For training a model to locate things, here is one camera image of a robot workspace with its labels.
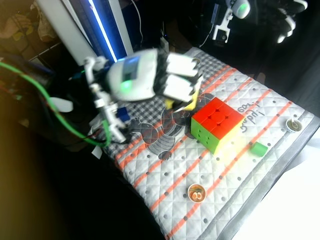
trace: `blue object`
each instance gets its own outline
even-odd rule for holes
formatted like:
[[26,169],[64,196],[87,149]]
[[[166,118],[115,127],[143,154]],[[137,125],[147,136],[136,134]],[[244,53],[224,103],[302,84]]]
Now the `blue object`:
[[120,118],[122,122],[130,120],[126,107],[118,108],[116,116]]

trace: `person's hand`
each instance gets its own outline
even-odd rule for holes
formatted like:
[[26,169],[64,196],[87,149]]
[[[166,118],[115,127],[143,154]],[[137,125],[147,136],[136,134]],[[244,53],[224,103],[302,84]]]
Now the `person's hand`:
[[9,39],[13,34],[18,32],[20,28],[27,29],[31,25],[30,19],[28,19],[26,16],[19,14],[11,16],[7,19],[4,28],[0,30],[0,38]]

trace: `green cube face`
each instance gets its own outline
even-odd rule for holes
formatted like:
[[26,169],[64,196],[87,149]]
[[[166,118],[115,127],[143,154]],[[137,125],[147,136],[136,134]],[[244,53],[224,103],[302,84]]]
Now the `green cube face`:
[[214,153],[218,144],[219,139],[216,138],[212,133],[206,130],[200,123],[193,118],[191,119],[191,134],[199,140],[210,152]]

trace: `led light strip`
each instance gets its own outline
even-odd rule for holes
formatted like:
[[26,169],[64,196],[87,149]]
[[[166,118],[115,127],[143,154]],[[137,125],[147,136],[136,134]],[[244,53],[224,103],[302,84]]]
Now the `led light strip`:
[[103,26],[103,24],[102,24],[102,22],[101,22],[101,19],[100,19],[100,17],[99,17],[98,12],[97,12],[97,9],[96,9],[96,6],[95,6],[95,4],[94,4],[94,1],[93,1],[93,0],[88,0],[88,1],[89,1],[89,3],[90,3],[91,6],[92,6],[92,11],[93,11],[93,13],[94,13],[95,19],[96,19],[96,21],[97,21],[97,23],[98,23],[98,25],[99,25],[99,28],[100,28],[100,30],[101,30],[101,32],[102,32],[102,35],[103,35],[103,37],[104,37],[104,40],[105,40],[105,42],[106,42],[106,44],[107,44],[107,46],[108,46],[108,48],[109,48],[109,50],[110,50],[110,53],[111,53],[111,55],[112,55],[112,58],[113,58],[114,62],[116,63],[118,60],[117,60],[116,55],[115,55],[115,52],[114,52],[114,50],[113,50],[113,48],[112,48],[112,46],[111,46],[111,43],[110,43],[110,41],[109,41],[109,38],[108,38],[107,33],[106,33],[106,31],[105,31],[105,28],[104,28],[104,26]]

